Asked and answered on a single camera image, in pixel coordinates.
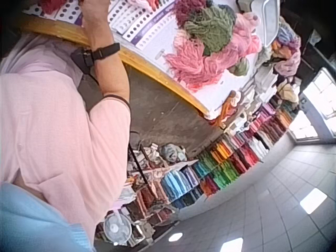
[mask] wooden table edge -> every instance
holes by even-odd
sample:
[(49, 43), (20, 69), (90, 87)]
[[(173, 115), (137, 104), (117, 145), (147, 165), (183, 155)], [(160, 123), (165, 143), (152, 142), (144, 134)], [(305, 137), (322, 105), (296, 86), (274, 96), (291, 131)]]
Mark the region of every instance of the wooden table edge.
[[(33, 32), (44, 35), (51, 35), (62, 38), (76, 44), (89, 46), (88, 38), (82, 27), (58, 20), (44, 19), (33, 15), (22, 14), (18, 19), (17, 27), (25, 32)], [(166, 88), (173, 91), (178, 96), (189, 102), (192, 106), (198, 109), (203, 114), (208, 114), (209, 111), (188, 91), (176, 83), (171, 77), (163, 73), (157, 67), (149, 63), (147, 60), (132, 52), (131, 50), (121, 47), (119, 56), (127, 65), (130, 65), (142, 72), (143, 74), (156, 80)]]

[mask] watch strap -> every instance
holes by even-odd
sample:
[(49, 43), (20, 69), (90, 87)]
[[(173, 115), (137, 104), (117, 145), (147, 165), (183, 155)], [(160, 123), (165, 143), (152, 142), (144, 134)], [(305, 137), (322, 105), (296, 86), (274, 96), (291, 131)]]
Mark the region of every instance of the watch strap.
[(107, 47), (98, 48), (96, 51), (92, 52), (93, 60), (105, 59), (106, 57), (115, 54), (120, 50), (120, 44), (114, 43)]

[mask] ceiling light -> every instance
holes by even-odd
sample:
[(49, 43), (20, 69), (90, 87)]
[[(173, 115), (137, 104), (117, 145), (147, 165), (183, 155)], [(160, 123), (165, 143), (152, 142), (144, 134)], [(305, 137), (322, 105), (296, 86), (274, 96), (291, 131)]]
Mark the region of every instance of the ceiling light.
[(168, 241), (175, 242), (175, 241), (179, 240), (182, 237), (182, 235), (183, 235), (182, 233), (173, 234), (171, 237), (169, 237)]
[(303, 200), (301, 200), (300, 205), (307, 214), (311, 214), (326, 198), (327, 196), (323, 192), (314, 188)]
[(238, 238), (235, 240), (228, 241), (227, 243), (223, 243), (220, 252), (241, 252), (243, 246), (243, 239)]

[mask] window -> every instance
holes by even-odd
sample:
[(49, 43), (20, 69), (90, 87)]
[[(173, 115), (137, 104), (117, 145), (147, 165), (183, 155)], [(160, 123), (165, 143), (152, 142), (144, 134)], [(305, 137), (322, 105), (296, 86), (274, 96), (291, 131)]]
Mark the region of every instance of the window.
[(326, 120), (336, 116), (336, 85), (325, 68), (319, 71), (303, 93)]
[(289, 129), (297, 140), (317, 138), (315, 128), (311, 125), (309, 119), (302, 110), (299, 111), (298, 115), (289, 126)]

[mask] black strap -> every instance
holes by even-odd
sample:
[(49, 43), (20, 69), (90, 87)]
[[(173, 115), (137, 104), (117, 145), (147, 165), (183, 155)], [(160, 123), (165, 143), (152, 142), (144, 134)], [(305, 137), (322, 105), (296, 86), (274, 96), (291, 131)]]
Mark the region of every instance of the black strap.
[(116, 95), (113, 95), (113, 94), (109, 94), (107, 96), (104, 96), (103, 99), (107, 98), (107, 97), (112, 97), (112, 98), (116, 98), (116, 99), (119, 99), (121, 101), (123, 101), (124, 103), (126, 103), (126, 105), (128, 106), (128, 108), (131, 110), (131, 106), (129, 104), (129, 102), (127, 102), (124, 98), (122, 98), (121, 96), (116, 96)]
[(92, 57), (94, 60), (105, 59), (106, 57), (115, 54), (120, 50), (120, 44), (114, 43), (107, 47), (98, 48), (96, 51), (92, 53)]

